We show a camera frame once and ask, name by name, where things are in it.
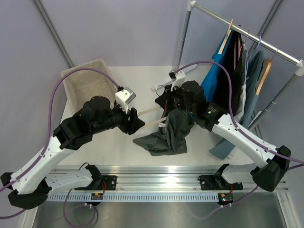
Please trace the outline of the dark grey t shirt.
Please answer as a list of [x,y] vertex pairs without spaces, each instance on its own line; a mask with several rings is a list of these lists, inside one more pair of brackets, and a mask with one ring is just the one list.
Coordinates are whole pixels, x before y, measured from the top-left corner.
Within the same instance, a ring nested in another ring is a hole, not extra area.
[[151,156],[171,156],[187,153],[185,137],[190,133],[194,121],[184,111],[174,109],[169,112],[165,126],[147,136],[136,138],[133,143],[142,147]]

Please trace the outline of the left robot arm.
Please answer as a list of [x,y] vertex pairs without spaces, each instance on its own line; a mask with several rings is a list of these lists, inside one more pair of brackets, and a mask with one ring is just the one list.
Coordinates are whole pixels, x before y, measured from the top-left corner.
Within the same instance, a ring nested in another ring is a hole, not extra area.
[[8,195],[10,205],[33,209],[58,192],[100,189],[103,177],[95,165],[87,165],[66,175],[55,176],[49,172],[67,156],[91,142],[94,134],[118,127],[123,133],[132,135],[144,125],[135,108],[125,112],[120,105],[111,108],[106,97],[91,98],[53,131],[47,148],[43,148],[19,171],[1,175],[2,184],[12,190]]

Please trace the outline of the cream plastic hanger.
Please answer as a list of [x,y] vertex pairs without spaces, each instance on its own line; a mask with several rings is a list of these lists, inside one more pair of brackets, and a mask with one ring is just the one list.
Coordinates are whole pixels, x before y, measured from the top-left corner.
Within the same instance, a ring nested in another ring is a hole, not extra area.
[[158,85],[155,90],[148,88],[140,93],[138,98],[138,116],[146,125],[162,119],[164,109],[155,100],[165,91],[165,85]]

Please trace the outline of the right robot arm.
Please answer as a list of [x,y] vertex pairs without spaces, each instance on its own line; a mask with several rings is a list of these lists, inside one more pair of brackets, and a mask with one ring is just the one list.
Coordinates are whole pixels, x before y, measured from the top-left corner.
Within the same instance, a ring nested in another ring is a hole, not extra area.
[[197,125],[228,140],[253,161],[245,165],[222,165],[215,174],[215,184],[219,188],[251,180],[273,192],[287,172],[291,151],[286,146],[277,148],[234,123],[228,112],[207,102],[203,88],[196,81],[185,82],[174,89],[166,86],[155,102],[166,111],[179,109],[190,114]]

